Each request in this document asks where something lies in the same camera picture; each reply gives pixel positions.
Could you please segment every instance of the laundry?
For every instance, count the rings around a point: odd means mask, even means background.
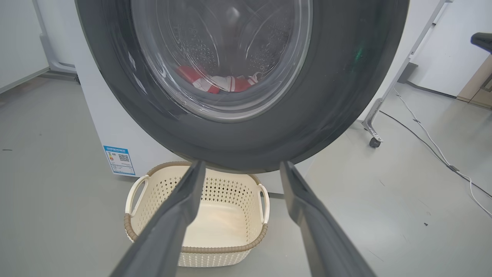
[[[245,91],[252,85],[258,83],[257,76],[259,72],[255,73],[249,79],[246,79],[244,76],[209,76],[204,70],[199,72],[195,68],[189,66],[180,66],[178,67],[178,73],[195,88],[217,94],[220,90],[227,92]]]

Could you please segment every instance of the front-load washing machine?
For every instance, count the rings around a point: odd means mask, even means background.
[[[306,173],[377,91],[407,0],[78,0],[76,68],[113,173]]]

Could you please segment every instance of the gray floor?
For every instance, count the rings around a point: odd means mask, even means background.
[[[397,90],[448,160],[492,191],[491,112]],[[381,110],[420,131],[397,100]],[[318,154],[307,180],[376,274],[491,276],[492,219],[466,181],[392,119],[380,114],[375,128],[385,139],[378,149],[355,123]],[[123,210],[135,179],[111,173],[80,86],[36,78],[1,94],[0,130],[0,275],[109,275],[130,246]],[[271,204],[269,232],[243,262],[177,276],[309,275],[299,229],[283,200]]]

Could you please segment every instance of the plastic laundry basket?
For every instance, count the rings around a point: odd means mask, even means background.
[[[159,165],[140,177],[126,200],[124,226],[135,241],[163,201],[188,170],[188,162]],[[139,186],[145,186],[133,211]],[[265,214],[260,192],[265,200]],[[254,175],[206,170],[200,208],[184,235],[179,266],[219,267],[241,262],[264,238],[268,229],[270,200]]]

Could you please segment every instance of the caster wheel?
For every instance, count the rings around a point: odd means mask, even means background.
[[[375,138],[371,138],[369,141],[369,146],[372,148],[378,148],[380,145],[381,145],[381,142]]]

